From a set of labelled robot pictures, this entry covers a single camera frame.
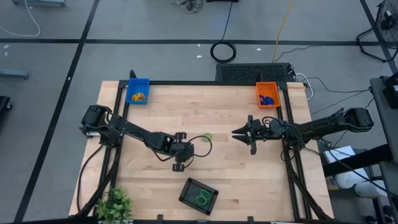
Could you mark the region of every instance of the black cable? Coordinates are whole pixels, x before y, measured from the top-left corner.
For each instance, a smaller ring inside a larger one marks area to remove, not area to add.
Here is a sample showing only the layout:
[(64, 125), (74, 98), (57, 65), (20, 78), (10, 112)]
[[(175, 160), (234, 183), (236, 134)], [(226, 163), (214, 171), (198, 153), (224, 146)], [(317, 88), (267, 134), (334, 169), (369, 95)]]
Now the black cable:
[(268, 120), (269, 118), (278, 121), (279, 124), (280, 124), (281, 126), (283, 126), (282, 122), (281, 122), (279, 119), (277, 119), (277, 118), (275, 118), (275, 117), (273, 117), (273, 116), (265, 116), (265, 117), (263, 117), (263, 118), (261, 119), (262, 125), (265, 126), (265, 125), (266, 125), (266, 122), (265, 122), (265, 121), (269, 121), (269, 120)]
[[(231, 15), (232, 4), (233, 4), (233, 1), (231, 1), (231, 6), (229, 7), (229, 13), (228, 13), (228, 18), (227, 18), (226, 24), (225, 24), (225, 29), (224, 29), (223, 38), (221, 38), (221, 40), (220, 40), (219, 42), (213, 44), (213, 46), (211, 46), (211, 49), (210, 49), (210, 55), (211, 55), (211, 57), (212, 57), (216, 62), (218, 62), (218, 63), (229, 63), (229, 62), (232, 62), (233, 60), (235, 60), (235, 57), (236, 57), (236, 47), (235, 47), (235, 45), (232, 44), (232, 43), (229, 43), (229, 42), (227, 42), (227, 41), (223, 41), (223, 40), (224, 40), (224, 36), (225, 36), (225, 32), (226, 32), (226, 28), (228, 27), (229, 17), (230, 17), (230, 15)], [(217, 58), (217, 57), (214, 55), (214, 49), (215, 49), (215, 47), (216, 47), (217, 45), (220, 45), (220, 44), (227, 45), (228, 47), (230, 47), (230, 48), (232, 49), (232, 51), (233, 51), (232, 57), (230, 57), (229, 59), (223, 60), (223, 59)]]
[(276, 62), (283, 56), (283, 54), (289, 54), (289, 53), (292, 53), (292, 52), (295, 51), (295, 50), (305, 50), (305, 49), (309, 49), (310, 47), (319, 47), (319, 45), (309, 45), (309, 46), (306, 46), (306, 47), (296, 47), (296, 48), (294, 48), (293, 50), (282, 52), (282, 53), (280, 54), (280, 56), (279, 56), (277, 59), (274, 60), (274, 63), (276, 63)]
[(87, 158), (86, 162), (83, 164), (83, 167), (81, 167), (78, 183), (77, 183), (77, 196), (76, 196), (76, 205), (77, 205), (77, 210), (80, 212), (80, 186), (81, 186), (81, 177), (83, 175), (83, 171), (86, 168), (88, 162), (101, 150), (103, 145), (101, 145), (92, 155)]
[(211, 139), (209, 137), (207, 137), (207, 136), (202, 135), (202, 136), (193, 137), (193, 138), (189, 139), (188, 142), (191, 142), (191, 141), (193, 141), (194, 139), (197, 139), (197, 138), (207, 138), (207, 140), (209, 140), (209, 143), (210, 143), (210, 149), (205, 155), (202, 155), (202, 156), (201, 155), (196, 155), (196, 154), (193, 154), (193, 155), (197, 156), (197, 157), (206, 157), (206, 156), (208, 156), (210, 154), (210, 152), (211, 152), (211, 149), (213, 148), (213, 143), (211, 142)]
[(371, 99), (371, 101), (369, 101), (368, 105), (365, 106), (364, 109), (368, 108), (368, 107), (371, 105), (371, 103), (372, 103), (373, 100), (374, 100), (374, 97)]
[(282, 157), (282, 155), (284, 154), (284, 152), (285, 152), (285, 149), (283, 149), (282, 152), (280, 152), (280, 155), (279, 155), (279, 157), (280, 157), (280, 159), (281, 159), (282, 161), (284, 161), (284, 162), (286, 162), (286, 161), (287, 161), (287, 162), (290, 162), (290, 161), (292, 161), (292, 160), (294, 159), (295, 154), (293, 154), (293, 156), (290, 157), (290, 153), (289, 153), (289, 151), (288, 151), (287, 153), (289, 154), (289, 159), (286, 160), (285, 157)]
[(184, 169), (185, 168), (187, 168), (188, 166), (190, 166), (191, 164), (192, 164), (192, 162), (193, 162), (193, 159), (195, 158), (195, 156), (192, 156), (192, 160), (191, 160), (191, 162), (190, 163), (188, 163), (188, 165), (186, 165), (186, 166), (184, 166)]
[(368, 91), (369, 90), (369, 89), (367, 89), (367, 90), (353, 90), (353, 91), (330, 90), (328, 87), (326, 87), (325, 83), (320, 78), (318, 78), (318, 77), (309, 77), (309, 78), (307, 78), (307, 80), (308, 79), (317, 79), (317, 80), (319, 80), (322, 83), (323, 87), (325, 87), (326, 90), (328, 90), (328, 91), (330, 91), (332, 93), (358, 93), (358, 92)]
[(157, 154), (157, 152), (155, 152), (152, 148), (150, 148), (151, 150), (152, 150), (152, 152), (155, 154), (155, 156), (158, 158), (158, 160), (160, 160), (160, 161), (162, 161), (162, 162), (165, 162), (165, 161), (167, 161), (167, 160), (169, 160), (169, 159), (172, 159), (172, 158), (174, 158), (174, 157), (176, 157), (180, 152), (177, 152), (176, 154), (174, 154), (174, 155), (171, 155), (171, 156), (169, 156), (169, 157), (167, 157), (166, 159), (162, 159), (162, 158), (160, 158), (159, 157), (159, 155)]
[(357, 94), (355, 94), (355, 95), (351, 95), (351, 96), (346, 97), (346, 98), (344, 98), (344, 99), (342, 99), (342, 100), (339, 100), (339, 101), (337, 101), (336, 103), (333, 103), (332, 105), (329, 105), (329, 106), (327, 106), (327, 107), (325, 107), (325, 108), (322, 108), (322, 109), (317, 110), (316, 112), (312, 113), (311, 116), (314, 115), (314, 114), (316, 114), (316, 113), (318, 113), (318, 112), (320, 112), (320, 111), (323, 111), (323, 110), (326, 110), (326, 109), (328, 109), (328, 108), (330, 108), (330, 107), (332, 107), (332, 106), (335, 106), (335, 105), (337, 105), (338, 103), (341, 103), (341, 102), (343, 102), (343, 101), (345, 101), (345, 100), (348, 100), (348, 99), (350, 99), (350, 98), (352, 98), (352, 97), (354, 97), (354, 96), (358, 96), (359, 94), (364, 93), (364, 92), (366, 92), (366, 91), (369, 91), (369, 90), (362, 90), (362, 91), (360, 91), (359, 93), (357, 93)]
[[(297, 130), (298, 136), (299, 136), (298, 142), (297, 142), (297, 146), (292, 146), (292, 147), (293, 147), (294, 151), (300, 152), (302, 150), (302, 148), (303, 148), (303, 136), (302, 136), (302, 133), (300, 132), (300, 130), (297, 127), (295, 127), (295, 126), (293, 126), (293, 125), (291, 125), (289, 123), (286, 123), (284, 126), (289, 126), (289, 127), (295, 128)], [(283, 157), (282, 157), (284, 151), (285, 151), (285, 149), (282, 150), (282, 152), (280, 154), (280, 159), (282, 159), (282, 161), (286, 162), (286, 158), (283, 159)], [(292, 157), (290, 157), (290, 153), (289, 152), (288, 152), (288, 154), (289, 154), (289, 160), (287, 162), (291, 162), (292, 159), (294, 159), (294, 157), (295, 157), (295, 153), (293, 153)]]
[(112, 163), (111, 168), (109, 169), (108, 173), (106, 174), (104, 181), (97, 187), (95, 190), (93, 196), (88, 200), (88, 202), (85, 204), (85, 206), (81, 209), (80, 212), (78, 212), (75, 217), (87, 217), (91, 209), (95, 206), (96, 203), (98, 203), (98, 199), (101, 197), (103, 194), (106, 186), (109, 184), (111, 179), (114, 177), (117, 168), (118, 168), (119, 162), (118, 159), (115, 157)]
[(345, 152), (341, 152), (341, 151), (339, 151), (339, 150), (337, 150), (337, 149), (331, 149), (331, 148), (329, 148), (329, 146), (327, 145), (326, 140), (324, 140), (323, 138), (320, 138), (320, 140), (322, 140), (322, 141), (323, 141), (323, 145), (324, 145), (326, 148), (330, 149), (330, 150), (339, 152), (340, 154), (345, 155), (345, 156), (348, 156), (348, 157), (353, 156), (353, 155), (347, 154), (347, 153), (345, 153)]
[(172, 3), (172, 5), (183, 10), (187, 14), (195, 14), (202, 10), (203, 0), (185, 0), (184, 2), (181, 2), (180, 4)]
[(313, 150), (313, 149), (309, 149), (309, 148), (307, 148), (307, 147), (305, 147), (305, 146), (303, 147), (303, 149), (306, 149), (306, 150), (308, 150), (308, 151), (311, 151), (311, 152), (317, 154), (318, 156), (321, 156), (321, 154), (320, 154), (319, 152), (317, 152), (317, 151), (315, 151), (315, 150)]
[(337, 143), (339, 143), (339, 142), (343, 139), (343, 137), (344, 137), (344, 135), (347, 133), (347, 131), (348, 131), (348, 130), (346, 130), (346, 131), (341, 135), (340, 139), (337, 140), (337, 142), (333, 145), (333, 147), (336, 147)]

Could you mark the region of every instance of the wooden table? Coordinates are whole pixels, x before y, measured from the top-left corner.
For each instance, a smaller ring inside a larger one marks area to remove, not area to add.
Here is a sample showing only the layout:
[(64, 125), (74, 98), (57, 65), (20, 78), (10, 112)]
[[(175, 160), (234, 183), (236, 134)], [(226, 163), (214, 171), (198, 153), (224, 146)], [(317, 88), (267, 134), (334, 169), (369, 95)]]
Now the wooden table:
[[(118, 82), (103, 82), (97, 104), (113, 108), (117, 87)], [(288, 83), (288, 87), (294, 121), (310, 121), (302, 83)], [(124, 137), (116, 187), (124, 189), (134, 201), (131, 206), (134, 219), (153, 220), (163, 214), (165, 220), (245, 221), (248, 216), (256, 221), (294, 220), (286, 168), (280, 159), (281, 141), (257, 142), (257, 154), (251, 156), (249, 146), (231, 137), (232, 130), (246, 124), (249, 114), (254, 119), (277, 117), (276, 109), (258, 108), (255, 92), (254, 86), (151, 85), (146, 105), (130, 105), (127, 120), (149, 131), (187, 132), (188, 139), (203, 133), (213, 135), (211, 154), (195, 158), (185, 172), (172, 172), (173, 160), (160, 162), (142, 142)], [(280, 99), (286, 119), (282, 92)], [(98, 141), (99, 138), (88, 140), (82, 164), (98, 148)], [(196, 154), (207, 152), (208, 143), (193, 143)], [(307, 147), (318, 150), (315, 141)], [(104, 150), (85, 169), (81, 206), (98, 186), (103, 156)], [(308, 191), (332, 217), (319, 156), (305, 150), (301, 156)], [(220, 192), (209, 217), (178, 201), (188, 177)], [(301, 202), (301, 194), (296, 191)], [(70, 214), (76, 212), (75, 192)], [(300, 214), (304, 217), (302, 205)]]

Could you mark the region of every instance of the potted plant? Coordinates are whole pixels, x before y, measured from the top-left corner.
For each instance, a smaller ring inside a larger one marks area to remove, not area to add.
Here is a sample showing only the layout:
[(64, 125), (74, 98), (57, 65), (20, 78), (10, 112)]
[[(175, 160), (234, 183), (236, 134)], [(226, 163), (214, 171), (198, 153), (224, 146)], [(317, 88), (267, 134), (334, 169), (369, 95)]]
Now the potted plant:
[(126, 197), (123, 189), (110, 189), (105, 194), (108, 198), (105, 201), (98, 200), (98, 204), (95, 205), (98, 219), (104, 218), (104, 222), (108, 224), (114, 221), (122, 222), (132, 217), (130, 209), (132, 200)]

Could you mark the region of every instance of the green object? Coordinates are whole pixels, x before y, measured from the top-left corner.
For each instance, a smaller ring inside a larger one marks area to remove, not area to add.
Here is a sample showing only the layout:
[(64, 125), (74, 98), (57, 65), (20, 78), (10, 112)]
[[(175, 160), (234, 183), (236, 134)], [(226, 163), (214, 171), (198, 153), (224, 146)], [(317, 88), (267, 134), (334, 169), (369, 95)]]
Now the green object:
[(206, 205), (211, 198), (210, 193), (207, 190), (201, 189), (200, 194), (196, 197), (195, 202), (200, 205)]
[[(213, 135), (210, 134), (210, 133), (204, 133), (204, 134), (202, 134), (202, 135), (203, 135), (203, 136), (206, 136), (206, 137), (208, 137), (208, 138), (210, 138), (210, 140), (213, 138)], [(203, 141), (203, 142), (208, 142), (209, 139), (207, 139), (207, 138), (201, 138), (201, 141)]]
[(129, 219), (131, 215), (132, 200), (126, 197), (123, 189), (111, 189), (106, 192), (108, 198), (105, 201), (98, 200), (96, 214), (98, 219), (104, 218), (105, 223), (112, 223)]

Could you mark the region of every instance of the gray floor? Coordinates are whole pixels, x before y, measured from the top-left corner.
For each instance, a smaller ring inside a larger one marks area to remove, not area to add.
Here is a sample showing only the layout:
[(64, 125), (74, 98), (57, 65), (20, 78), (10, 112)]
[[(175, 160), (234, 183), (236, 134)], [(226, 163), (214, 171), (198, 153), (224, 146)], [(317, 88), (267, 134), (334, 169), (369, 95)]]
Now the gray floor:
[[(205, 3), (203, 11), (186, 15), (166, 0), (101, 0), (88, 38), (90, 39), (219, 39), (229, 3)], [(368, 0), (372, 13), (378, 1)], [(79, 39), (93, 0), (68, 0), (66, 8), (34, 6), (32, 14), (42, 28), (39, 38)], [(245, 0), (234, 4), (226, 39), (275, 40), (288, 0)], [(13, 32), (34, 34), (35, 27), (24, 7), (0, 2), (0, 25)], [(369, 28), (357, 0), (301, 0), (295, 2), (282, 40), (354, 40)], [(1, 38), (15, 38), (0, 30)], [(366, 40), (375, 41), (374, 34)], [(210, 45), (111, 45), (86, 44), (76, 68), (66, 102), (55, 129), (49, 152), (39, 176), (25, 221), (63, 218), (68, 215), (86, 139), (77, 127), (90, 104), (96, 102), (103, 80), (126, 79), (130, 69), (152, 80), (214, 80), (216, 62)], [(273, 45), (237, 45), (233, 63), (262, 63), (272, 60)], [(281, 45), (279, 52), (298, 46)], [(380, 47), (366, 47), (382, 56)], [(28, 70), (29, 80), (0, 78), (0, 95), (8, 95), (13, 110), (2, 124), (0, 134), (0, 222), (11, 222), (49, 126), (55, 105), (76, 50), (76, 44), (2, 44), (0, 68)], [(218, 48), (216, 54), (228, 56)], [(359, 47), (312, 47), (284, 55), (296, 72), (320, 77), (336, 90), (362, 90), (369, 79), (391, 75), (386, 63), (360, 53)], [(311, 80), (315, 96), (308, 102), (311, 112), (324, 108), (347, 94), (327, 92)], [(364, 107), (370, 93), (344, 101), (313, 116), (327, 116), (340, 107)], [(384, 144), (377, 109), (369, 107), (375, 127), (368, 133), (347, 133), (339, 145), (372, 148)], [(337, 133), (327, 139), (336, 142)], [(362, 222), (373, 214), (371, 201), (363, 198), (331, 198), (335, 216)]]

